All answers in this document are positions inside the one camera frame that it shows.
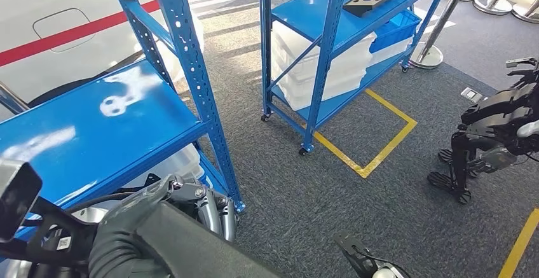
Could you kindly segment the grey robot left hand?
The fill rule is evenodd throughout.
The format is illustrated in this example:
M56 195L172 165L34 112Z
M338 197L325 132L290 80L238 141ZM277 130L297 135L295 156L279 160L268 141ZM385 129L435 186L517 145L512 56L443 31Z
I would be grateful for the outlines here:
M118 223L133 227L154 212L159 202L169 203L229 242L236 239L238 218L233 199L195 178L175 174L128 195L104 216L99 226Z

